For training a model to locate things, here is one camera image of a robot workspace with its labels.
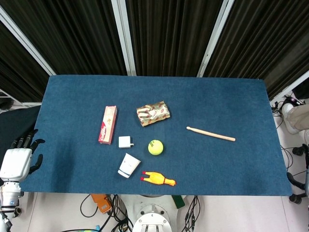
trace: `wooden stick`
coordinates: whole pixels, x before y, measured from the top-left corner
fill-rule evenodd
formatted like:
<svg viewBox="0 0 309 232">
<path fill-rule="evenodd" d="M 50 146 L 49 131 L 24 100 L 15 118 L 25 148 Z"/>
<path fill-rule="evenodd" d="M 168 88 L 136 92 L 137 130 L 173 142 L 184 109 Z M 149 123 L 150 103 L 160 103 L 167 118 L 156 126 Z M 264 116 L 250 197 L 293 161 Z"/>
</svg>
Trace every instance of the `wooden stick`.
<svg viewBox="0 0 309 232">
<path fill-rule="evenodd" d="M 216 137 L 216 138 L 219 138 L 219 139 L 229 140 L 229 141 L 232 141 L 232 142 L 236 141 L 236 139 L 232 138 L 232 137 L 227 137 L 227 136 L 224 136 L 224 135 L 219 135 L 219 134 L 211 133 L 211 132 L 200 130 L 200 129 L 196 129 L 196 128 L 187 127 L 187 130 L 194 131 L 196 133 L 200 133 L 200 134 L 204 134 L 204 135 L 208 135 L 208 136 L 212 136 L 212 137 Z"/>
</svg>

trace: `toothpaste box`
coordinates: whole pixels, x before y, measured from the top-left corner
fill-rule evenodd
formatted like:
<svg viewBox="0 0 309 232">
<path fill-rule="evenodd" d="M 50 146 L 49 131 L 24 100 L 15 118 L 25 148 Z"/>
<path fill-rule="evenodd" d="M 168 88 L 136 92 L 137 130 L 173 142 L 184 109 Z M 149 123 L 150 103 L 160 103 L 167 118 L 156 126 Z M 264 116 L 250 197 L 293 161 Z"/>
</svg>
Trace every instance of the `toothpaste box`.
<svg viewBox="0 0 309 232">
<path fill-rule="evenodd" d="M 101 144 L 111 144 L 112 143 L 112 134 L 114 131 L 116 115 L 117 115 L 117 107 L 115 105 L 105 107 L 100 135 L 98 137 L 98 141 Z"/>
</svg>

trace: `rubber chicken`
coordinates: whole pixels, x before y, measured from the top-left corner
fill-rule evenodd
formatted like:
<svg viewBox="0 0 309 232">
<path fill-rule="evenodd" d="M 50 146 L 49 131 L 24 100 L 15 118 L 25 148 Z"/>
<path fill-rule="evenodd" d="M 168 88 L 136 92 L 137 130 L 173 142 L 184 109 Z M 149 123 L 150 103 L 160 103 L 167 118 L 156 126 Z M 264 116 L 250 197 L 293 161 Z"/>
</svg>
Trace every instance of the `rubber chicken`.
<svg viewBox="0 0 309 232">
<path fill-rule="evenodd" d="M 167 184 L 171 186 L 176 185 L 175 180 L 166 179 L 161 173 L 142 172 L 142 174 L 149 175 L 149 178 L 141 177 L 140 180 L 143 181 L 148 181 L 156 185 L 162 185 L 162 184 Z"/>
</svg>

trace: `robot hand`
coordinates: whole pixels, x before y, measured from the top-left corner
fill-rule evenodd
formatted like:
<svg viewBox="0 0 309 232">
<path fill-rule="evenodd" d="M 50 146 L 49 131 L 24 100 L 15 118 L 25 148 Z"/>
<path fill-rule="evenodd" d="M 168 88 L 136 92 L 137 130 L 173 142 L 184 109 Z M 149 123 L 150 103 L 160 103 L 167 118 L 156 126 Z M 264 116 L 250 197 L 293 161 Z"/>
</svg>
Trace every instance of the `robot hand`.
<svg viewBox="0 0 309 232">
<path fill-rule="evenodd" d="M 0 214 L 3 221 L 0 221 L 0 232 L 9 232 L 11 229 L 10 219 L 14 216 L 18 197 L 22 196 L 19 182 L 39 169 L 42 164 L 43 155 L 39 154 L 35 165 L 30 167 L 33 152 L 39 144 L 45 143 L 45 140 L 37 139 L 31 144 L 37 131 L 34 130 L 27 136 L 15 140 L 4 155 L 0 169 L 0 178 L 4 181 L 4 184 L 0 187 Z"/>
</svg>

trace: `white power adapter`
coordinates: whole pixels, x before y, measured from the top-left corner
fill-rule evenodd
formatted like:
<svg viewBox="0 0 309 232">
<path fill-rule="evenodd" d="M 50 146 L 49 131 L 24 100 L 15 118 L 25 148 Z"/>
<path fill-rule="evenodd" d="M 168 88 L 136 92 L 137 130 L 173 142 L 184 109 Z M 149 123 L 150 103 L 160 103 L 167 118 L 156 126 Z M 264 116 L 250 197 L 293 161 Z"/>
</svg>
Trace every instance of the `white power adapter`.
<svg viewBox="0 0 309 232">
<path fill-rule="evenodd" d="M 130 136 L 119 136 L 119 148 L 130 148 L 131 146 L 134 144 L 131 143 Z"/>
</svg>

